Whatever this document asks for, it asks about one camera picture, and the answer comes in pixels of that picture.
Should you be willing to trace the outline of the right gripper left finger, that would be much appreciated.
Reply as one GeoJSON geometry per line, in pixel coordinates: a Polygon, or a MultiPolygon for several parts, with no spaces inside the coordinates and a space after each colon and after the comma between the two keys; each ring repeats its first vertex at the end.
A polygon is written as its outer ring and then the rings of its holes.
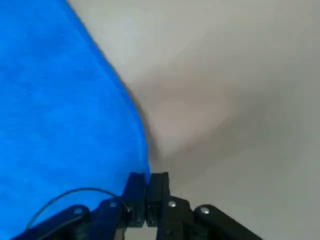
{"type": "Polygon", "coordinates": [[[16,240],[123,240],[145,221],[145,176],[132,172],[121,196],[111,194],[94,210],[72,205],[14,237],[16,240]]]}

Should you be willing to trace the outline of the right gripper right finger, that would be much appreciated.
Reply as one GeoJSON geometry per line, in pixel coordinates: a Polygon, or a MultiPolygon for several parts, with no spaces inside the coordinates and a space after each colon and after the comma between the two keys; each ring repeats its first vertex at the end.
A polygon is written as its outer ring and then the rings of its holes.
{"type": "Polygon", "coordinates": [[[170,193],[169,174],[153,173],[146,190],[146,223],[156,227],[157,240],[260,240],[261,237],[219,208],[170,193]]]}

